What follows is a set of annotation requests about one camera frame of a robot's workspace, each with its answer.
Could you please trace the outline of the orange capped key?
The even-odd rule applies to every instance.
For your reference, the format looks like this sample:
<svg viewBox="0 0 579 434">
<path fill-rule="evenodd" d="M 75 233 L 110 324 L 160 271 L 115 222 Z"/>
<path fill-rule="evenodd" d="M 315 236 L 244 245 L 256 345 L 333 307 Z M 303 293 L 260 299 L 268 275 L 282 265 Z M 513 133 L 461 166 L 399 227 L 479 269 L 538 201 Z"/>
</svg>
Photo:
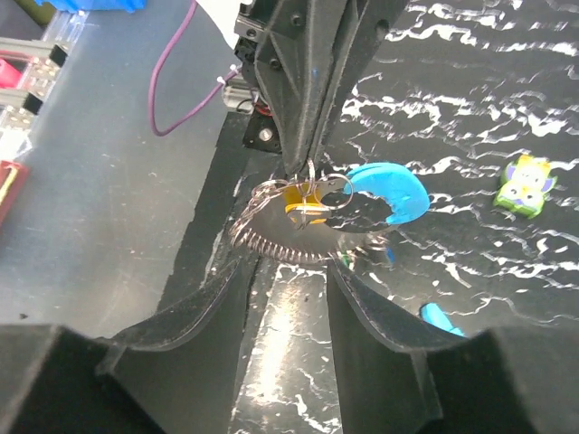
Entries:
<svg viewBox="0 0 579 434">
<path fill-rule="evenodd" d="M 285 213 L 296 229 L 324 223 L 331 216 L 329 208 L 318 200 L 318 188 L 313 182 L 291 184 L 283 192 Z"/>
</svg>

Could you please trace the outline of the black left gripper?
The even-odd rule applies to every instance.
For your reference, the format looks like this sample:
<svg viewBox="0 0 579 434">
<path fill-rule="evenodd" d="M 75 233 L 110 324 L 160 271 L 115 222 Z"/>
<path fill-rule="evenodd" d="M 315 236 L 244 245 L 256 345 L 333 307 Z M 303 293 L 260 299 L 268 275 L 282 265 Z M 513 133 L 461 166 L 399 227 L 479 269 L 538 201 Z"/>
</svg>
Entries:
<svg viewBox="0 0 579 434">
<path fill-rule="evenodd" d="M 302 170 L 308 154 L 318 162 L 347 96 L 406 5 L 348 1 L 332 48 L 333 1 L 241 4 L 234 54 L 257 92 L 244 143 L 281 154 L 289 175 Z"/>
</svg>

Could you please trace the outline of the green capped key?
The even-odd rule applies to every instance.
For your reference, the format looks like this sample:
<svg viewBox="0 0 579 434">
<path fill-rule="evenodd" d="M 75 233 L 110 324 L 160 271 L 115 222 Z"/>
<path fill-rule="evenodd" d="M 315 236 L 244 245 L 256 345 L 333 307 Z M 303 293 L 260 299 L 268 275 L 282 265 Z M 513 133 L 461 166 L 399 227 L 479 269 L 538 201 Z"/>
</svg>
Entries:
<svg viewBox="0 0 579 434">
<path fill-rule="evenodd" d="M 348 269 L 353 270 L 355 268 L 355 257 L 353 255 L 345 252 L 342 254 L 341 260 Z"/>
</svg>

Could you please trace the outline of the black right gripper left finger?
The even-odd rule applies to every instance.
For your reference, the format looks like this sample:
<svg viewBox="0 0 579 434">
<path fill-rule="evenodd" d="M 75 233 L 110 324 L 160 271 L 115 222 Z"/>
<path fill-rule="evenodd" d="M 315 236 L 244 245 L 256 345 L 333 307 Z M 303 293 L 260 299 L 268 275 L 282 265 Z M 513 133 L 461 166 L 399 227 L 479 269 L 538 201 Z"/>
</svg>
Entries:
<svg viewBox="0 0 579 434">
<path fill-rule="evenodd" d="M 204 286 L 116 336 L 61 325 L 1 329 L 4 433 L 224 433 L 255 265 Z"/>
</svg>

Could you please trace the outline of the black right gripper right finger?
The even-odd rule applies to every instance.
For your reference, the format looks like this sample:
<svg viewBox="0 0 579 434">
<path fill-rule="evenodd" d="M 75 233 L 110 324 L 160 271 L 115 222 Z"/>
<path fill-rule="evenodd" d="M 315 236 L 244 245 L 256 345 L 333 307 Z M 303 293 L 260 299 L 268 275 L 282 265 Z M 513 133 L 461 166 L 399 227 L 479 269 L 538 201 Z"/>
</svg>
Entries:
<svg viewBox="0 0 579 434">
<path fill-rule="evenodd" d="M 346 433 L 575 433 L 578 334 L 491 327 L 460 337 L 327 270 L 328 318 Z"/>
</svg>

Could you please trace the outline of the blue capped key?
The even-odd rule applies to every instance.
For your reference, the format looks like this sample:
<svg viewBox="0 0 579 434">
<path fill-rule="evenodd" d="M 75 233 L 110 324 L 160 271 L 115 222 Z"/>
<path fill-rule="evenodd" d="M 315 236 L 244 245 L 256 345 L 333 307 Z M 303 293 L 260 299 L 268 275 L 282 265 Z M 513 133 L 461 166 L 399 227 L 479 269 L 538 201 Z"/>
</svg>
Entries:
<svg viewBox="0 0 579 434">
<path fill-rule="evenodd" d="M 385 256 L 387 257 L 388 263 L 389 263 L 390 265 L 394 264 L 395 258 L 394 258 L 394 254 L 393 254 L 393 251 L 392 251 L 391 248 L 386 248 L 386 249 L 385 249 Z"/>
</svg>

